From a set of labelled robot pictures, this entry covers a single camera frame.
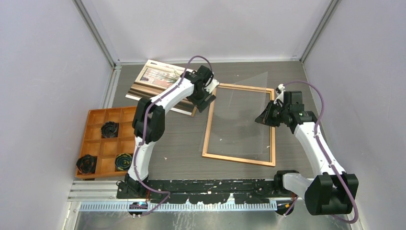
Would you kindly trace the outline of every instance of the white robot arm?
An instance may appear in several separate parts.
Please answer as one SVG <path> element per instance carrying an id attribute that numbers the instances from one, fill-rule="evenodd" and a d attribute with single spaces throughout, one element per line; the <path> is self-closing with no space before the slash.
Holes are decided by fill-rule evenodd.
<path id="1" fill-rule="evenodd" d="M 276 92 L 276 100 L 268 103 L 255 122 L 272 127 L 286 124 L 302 144 L 315 176 L 309 180 L 295 170 L 278 171 L 274 177 L 276 186 L 303 198 L 312 215 L 350 213 L 358 189 L 357 177 L 347 174 L 334 158 L 316 116 L 305 111 L 302 92 L 287 92 L 283 85 Z"/>
<path id="2" fill-rule="evenodd" d="M 197 106 L 200 112 L 203 111 L 215 99 L 212 92 L 219 85 L 219 82 L 213 78 L 213 73 L 205 66 L 201 66 L 198 71 L 186 72 L 181 84 L 178 84 L 179 81 L 180 79 L 161 94 L 151 99 L 142 98 L 138 103 L 133 127 L 136 131 L 135 149 L 139 146 L 139 150 L 137 158 L 133 158 L 132 165 L 136 166 L 138 176 L 142 181 L 148 177 L 152 149 L 165 130 L 165 115 L 168 111 L 184 98 L 188 98 Z M 156 100 L 159 101 L 152 107 L 151 113 L 148 114 L 146 141 L 141 144 L 146 108 L 151 104 L 151 101 Z M 138 181 L 134 167 L 130 167 L 128 174 L 134 181 Z"/>

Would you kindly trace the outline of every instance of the wooden border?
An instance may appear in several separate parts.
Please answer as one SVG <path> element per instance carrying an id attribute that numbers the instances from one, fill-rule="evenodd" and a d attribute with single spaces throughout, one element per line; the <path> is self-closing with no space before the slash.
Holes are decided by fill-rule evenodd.
<path id="1" fill-rule="evenodd" d="M 223 83 L 221 83 L 218 87 L 222 88 L 222 89 L 231 89 L 231 90 L 266 92 L 266 93 L 270 94 L 270 100 L 274 100 L 274 90 L 269 89 L 269 88 L 261 88 L 261 87 L 245 86 L 245 85 L 223 84 Z M 210 108 L 209 108 L 209 118 L 207 119 L 207 127 L 206 127 L 206 134 L 204 136 L 202 157 L 275 167 L 276 166 L 275 127 L 270 128 L 270 146 L 271 146 L 270 147 L 270 161 L 257 161 L 257 160 L 250 160 L 250 159 L 244 159 L 244 158 L 238 158 L 238 157 L 228 157 L 228 156 L 222 156 L 222 155 L 217 155 L 217 154 L 207 152 L 207 149 L 209 147 L 210 128 L 212 126 L 212 120 L 213 120 L 214 103 L 215 103 L 215 100 L 210 104 Z"/>

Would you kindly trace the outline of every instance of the white enclosure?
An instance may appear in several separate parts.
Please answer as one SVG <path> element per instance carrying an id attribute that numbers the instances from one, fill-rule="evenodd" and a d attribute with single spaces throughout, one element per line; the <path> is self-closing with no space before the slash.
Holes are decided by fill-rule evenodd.
<path id="1" fill-rule="evenodd" d="M 328 0 L 84 0 L 110 53 L 147 59 L 299 59 Z"/>
<path id="2" fill-rule="evenodd" d="M 0 3 L 0 229 L 61 229 L 112 69 L 70 0 Z"/>
<path id="3" fill-rule="evenodd" d="M 402 229 L 405 9 L 404 0 L 1 1 L 0 229 L 61 229 L 86 115 L 113 82 L 107 56 L 118 66 L 300 60 L 317 28 L 304 68 L 326 102 L 329 147 L 359 179 L 364 228 Z"/>

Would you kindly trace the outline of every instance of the dark work surface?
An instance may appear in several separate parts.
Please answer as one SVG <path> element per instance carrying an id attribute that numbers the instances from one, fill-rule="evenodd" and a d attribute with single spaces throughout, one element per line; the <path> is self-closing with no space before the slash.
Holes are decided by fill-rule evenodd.
<path id="1" fill-rule="evenodd" d="M 198 69 L 201 64 L 191 64 Z M 267 87 L 276 88 L 281 83 L 306 81 L 298 61 L 213 63 L 215 78 L 221 83 L 235 83 L 268 72 Z M 113 107 L 135 106 L 137 101 L 125 98 L 143 65 L 123 66 L 114 96 Z M 289 85 L 287 90 L 303 92 L 306 110 L 316 113 L 309 87 L 304 84 Z M 289 128 L 276 128 L 276 167 L 251 165 L 203 158 L 201 149 L 208 109 L 190 117 L 173 111 L 166 116 L 166 130 L 155 145 L 149 165 L 150 179 L 230 179 L 273 178 L 277 170 L 297 170 L 304 177 L 313 177 L 309 160 L 299 141 Z"/>

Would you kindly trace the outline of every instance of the framed picture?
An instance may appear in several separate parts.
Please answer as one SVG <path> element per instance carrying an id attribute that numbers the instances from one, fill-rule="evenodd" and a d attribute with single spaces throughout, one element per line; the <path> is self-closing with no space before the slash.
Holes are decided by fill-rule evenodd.
<path id="1" fill-rule="evenodd" d="M 179 66 L 148 60 L 125 97 L 137 101 L 142 97 L 154 97 L 174 84 L 184 70 L 185 68 Z M 196 107 L 186 98 L 171 110 L 190 116 L 196 113 Z"/>

